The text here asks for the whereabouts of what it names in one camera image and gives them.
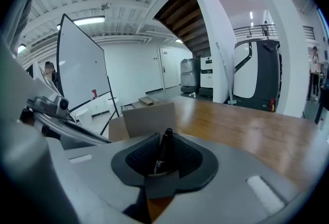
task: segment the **table surface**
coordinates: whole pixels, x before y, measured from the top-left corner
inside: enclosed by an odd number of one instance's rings
[[[178,133],[246,150],[290,179],[300,190],[315,183],[329,145],[312,121],[178,96]],[[128,139],[123,117],[110,120],[109,139]]]

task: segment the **floor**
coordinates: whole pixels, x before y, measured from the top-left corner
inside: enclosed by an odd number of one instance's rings
[[[183,96],[183,97],[193,98],[193,96],[189,96],[189,94],[181,92],[180,91],[180,86],[175,86],[175,87],[171,87],[171,88],[168,88],[168,89],[151,92],[151,93],[147,94],[147,96],[154,96],[158,99],[163,99],[163,100],[169,100],[169,99],[171,99],[175,96]],[[197,98],[199,100],[206,100],[206,101],[211,101],[212,102],[212,98],[204,97],[204,96],[201,96],[201,95],[198,95],[198,94],[195,95],[195,98]]]

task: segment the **ceiling light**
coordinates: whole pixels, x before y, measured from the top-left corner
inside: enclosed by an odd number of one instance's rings
[[[18,53],[22,52],[23,50],[26,49],[26,46],[24,44],[20,44],[19,45],[19,50],[18,50]]]
[[[103,23],[103,22],[105,22],[105,17],[104,16],[91,16],[91,17],[86,17],[86,18],[80,18],[80,19],[74,20],[73,22],[77,26],[92,24],[92,23]],[[60,30],[61,24],[58,24],[56,27],[58,30]]]

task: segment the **whiteboard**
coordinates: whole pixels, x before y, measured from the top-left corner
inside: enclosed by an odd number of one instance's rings
[[[92,90],[97,96],[110,91],[104,50],[65,14],[57,41],[57,71],[69,111],[92,100]]]

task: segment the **gray plastic base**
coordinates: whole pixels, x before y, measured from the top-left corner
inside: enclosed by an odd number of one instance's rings
[[[265,208],[246,183],[246,179],[254,175],[261,176],[285,202],[290,202],[298,193],[289,180],[246,151],[193,136],[181,136],[214,153],[220,167],[203,189],[177,194],[154,222],[156,224],[257,223],[265,220],[268,216]],[[136,202],[140,189],[123,184],[113,172],[111,160],[119,151],[145,138],[67,150],[65,153],[67,158],[91,155],[91,160],[73,164],[73,167],[103,201],[123,211]]]
[[[166,176],[148,177],[149,174],[154,174],[158,148],[159,134],[154,134],[118,152],[111,161],[112,170],[126,185],[146,189],[152,185],[153,198],[200,190],[211,181],[218,170],[217,158],[211,151],[174,134],[172,159],[167,163],[169,171],[179,172],[179,178],[172,182],[173,187],[168,190],[170,193],[165,194],[161,188],[165,180],[161,181],[161,178],[165,179]]]

